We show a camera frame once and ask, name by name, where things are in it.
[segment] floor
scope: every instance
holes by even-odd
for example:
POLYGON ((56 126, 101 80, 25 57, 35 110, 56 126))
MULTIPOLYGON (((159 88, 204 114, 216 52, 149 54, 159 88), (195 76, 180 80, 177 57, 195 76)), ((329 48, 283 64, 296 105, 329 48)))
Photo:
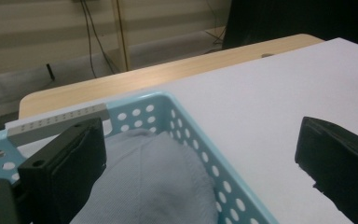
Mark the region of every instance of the floor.
MULTIPOLYGON (((217 35, 213 30, 201 31, 131 46, 132 67, 137 69, 220 50, 217 35)), ((102 54, 92 55, 92 60, 97 77, 112 75, 102 54)), ((50 66, 55 80, 50 79, 46 66, 0 74, 0 130, 6 122, 18 118, 20 101, 27 94, 94 78, 89 55, 50 66)))

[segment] light wood trim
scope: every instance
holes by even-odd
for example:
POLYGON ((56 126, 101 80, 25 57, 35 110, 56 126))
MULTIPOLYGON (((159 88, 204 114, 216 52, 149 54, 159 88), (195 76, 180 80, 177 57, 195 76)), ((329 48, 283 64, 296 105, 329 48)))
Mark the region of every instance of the light wood trim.
POLYGON ((214 69, 261 58, 261 55, 278 54, 323 42, 311 35, 293 35, 263 43, 223 50, 172 63, 146 67, 110 77, 101 77, 59 88, 38 91, 25 96, 20 103, 19 118, 24 119, 87 101, 135 91, 174 81, 214 69))

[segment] gray cloth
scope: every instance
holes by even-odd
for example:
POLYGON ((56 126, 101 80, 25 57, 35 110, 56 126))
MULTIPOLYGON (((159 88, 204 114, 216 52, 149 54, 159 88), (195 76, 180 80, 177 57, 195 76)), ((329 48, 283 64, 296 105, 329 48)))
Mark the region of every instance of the gray cloth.
POLYGON ((192 148, 146 130, 105 143, 106 169, 71 223, 217 223, 213 181, 192 148))

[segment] basket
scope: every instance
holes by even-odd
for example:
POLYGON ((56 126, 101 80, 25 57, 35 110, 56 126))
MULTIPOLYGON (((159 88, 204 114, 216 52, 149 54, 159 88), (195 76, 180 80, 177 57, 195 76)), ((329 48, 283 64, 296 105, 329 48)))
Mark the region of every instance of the basket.
POLYGON ((278 223, 250 188, 233 170, 220 151, 213 145, 196 122, 185 112, 176 99, 167 92, 150 92, 122 100, 109 102, 100 107, 88 107, 80 112, 63 115, 22 125, 13 130, 0 131, 0 177, 15 182, 19 179, 17 168, 25 158, 18 151, 20 139, 29 139, 40 128, 48 133, 48 122, 55 127, 69 127, 70 120, 107 112, 112 129, 106 136, 143 128, 154 133, 168 132, 177 142, 193 147, 202 160, 209 176, 214 180, 218 223, 278 223))

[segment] blue plastic basket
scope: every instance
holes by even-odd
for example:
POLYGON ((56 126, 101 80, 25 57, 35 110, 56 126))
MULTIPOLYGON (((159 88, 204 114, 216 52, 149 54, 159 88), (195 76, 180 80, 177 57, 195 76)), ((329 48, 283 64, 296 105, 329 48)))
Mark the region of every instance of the blue plastic basket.
MULTIPOLYGON (((218 223, 278 223, 196 122, 170 94, 152 92, 110 102, 104 106, 112 125, 112 132, 107 136, 130 129, 143 128, 155 133, 168 132, 179 143, 194 148, 209 176, 215 182, 214 192, 216 209, 219 213, 218 223)), ((95 107, 87 108, 86 114, 92 116, 95 112, 94 109, 95 107)), ((17 129, 19 132, 25 133, 25 138, 27 138, 26 136, 34 135, 32 133, 37 132, 38 127, 35 126, 43 127, 48 125, 50 121, 59 121, 58 119, 62 118, 68 119, 69 117, 71 119, 71 117, 76 116, 77 112, 39 120, 28 126, 22 125, 17 129)), ((0 177, 14 182, 19 178, 17 167, 25 158, 18 151, 18 147, 15 147, 17 144, 14 144, 11 140, 15 138, 9 137, 13 135, 12 133, 10 133, 10 130, 0 132, 0 177)))

